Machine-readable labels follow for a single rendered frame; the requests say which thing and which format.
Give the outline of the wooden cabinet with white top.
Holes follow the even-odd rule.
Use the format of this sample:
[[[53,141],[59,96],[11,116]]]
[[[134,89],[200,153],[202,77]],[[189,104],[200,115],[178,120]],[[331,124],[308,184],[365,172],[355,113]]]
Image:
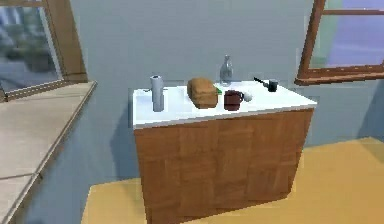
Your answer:
[[[255,81],[231,89],[252,99],[236,111],[198,109],[184,86],[133,93],[133,132],[148,224],[180,224],[285,198],[291,191],[314,101]]]

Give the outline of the wooden framed window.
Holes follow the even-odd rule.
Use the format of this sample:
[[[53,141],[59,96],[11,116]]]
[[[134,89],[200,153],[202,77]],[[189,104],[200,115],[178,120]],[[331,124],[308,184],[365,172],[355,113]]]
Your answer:
[[[87,81],[70,0],[0,0],[0,103]]]
[[[384,79],[384,0],[313,0],[295,83]]]

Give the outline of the brown bread loaf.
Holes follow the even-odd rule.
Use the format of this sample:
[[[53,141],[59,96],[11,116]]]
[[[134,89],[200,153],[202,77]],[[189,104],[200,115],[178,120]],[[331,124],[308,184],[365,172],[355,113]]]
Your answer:
[[[187,94],[198,109],[214,108],[218,103],[217,89],[207,78],[198,77],[189,80]]]

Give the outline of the beige countertop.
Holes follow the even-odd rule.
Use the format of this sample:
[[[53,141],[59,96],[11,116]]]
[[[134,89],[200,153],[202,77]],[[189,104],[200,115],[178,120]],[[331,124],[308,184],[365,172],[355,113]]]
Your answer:
[[[67,85],[0,104],[0,224],[16,224],[96,87]]]

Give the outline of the dark red mug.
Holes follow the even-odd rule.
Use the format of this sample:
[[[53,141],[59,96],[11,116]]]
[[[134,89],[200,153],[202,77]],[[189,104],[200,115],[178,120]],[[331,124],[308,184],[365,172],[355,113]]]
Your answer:
[[[244,100],[244,94],[236,90],[228,90],[224,95],[224,109],[228,111],[237,111],[241,102]]]

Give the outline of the clear glass bottle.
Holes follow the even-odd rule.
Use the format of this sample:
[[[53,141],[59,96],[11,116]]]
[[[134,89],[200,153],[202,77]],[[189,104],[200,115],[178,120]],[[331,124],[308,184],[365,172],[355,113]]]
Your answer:
[[[232,82],[233,68],[231,63],[231,57],[226,55],[224,62],[220,68],[220,83],[223,86],[229,86]]]

